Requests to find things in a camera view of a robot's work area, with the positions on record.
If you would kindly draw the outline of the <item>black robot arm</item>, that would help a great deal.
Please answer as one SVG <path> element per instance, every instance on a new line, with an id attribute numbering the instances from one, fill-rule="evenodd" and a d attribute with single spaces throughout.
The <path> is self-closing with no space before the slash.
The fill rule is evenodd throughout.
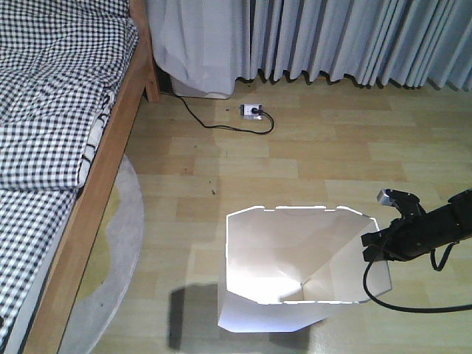
<path id="1" fill-rule="evenodd" d="M 420 199 L 410 193 L 382 189 L 378 201 L 395 207 L 400 218 L 389 227 L 361 236 L 366 262 L 378 260 L 410 261 L 437 247 L 471 237 L 471 190 L 465 190 L 448 203 L 430 212 L 420 205 Z"/>

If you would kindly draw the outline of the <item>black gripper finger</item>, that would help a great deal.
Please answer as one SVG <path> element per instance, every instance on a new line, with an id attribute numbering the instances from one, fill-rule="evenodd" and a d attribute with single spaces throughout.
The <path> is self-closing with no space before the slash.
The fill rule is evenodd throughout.
<path id="1" fill-rule="evenodd" d="M 385 260 L 384 250 L 377 246 L 368 246 L 362 252 L 365 262 L 377 262 Z"/>
<path id="2" fill-rule="evenodd" d="M 381 231 L 368 232 L 361 236 L 363 246 L 380 245 L 384 241 Z"/>

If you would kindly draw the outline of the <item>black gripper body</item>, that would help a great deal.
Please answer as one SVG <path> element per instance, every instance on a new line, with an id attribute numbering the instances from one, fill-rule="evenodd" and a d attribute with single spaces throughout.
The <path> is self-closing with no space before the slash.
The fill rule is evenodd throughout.
<path id="1" fill-rule="evenodd" d="M 385 245 L 384 253 L 387 260 L 406 262 L 460 237 L 461 221 L 454 213 L 438 209 L 400 227 Z"/>

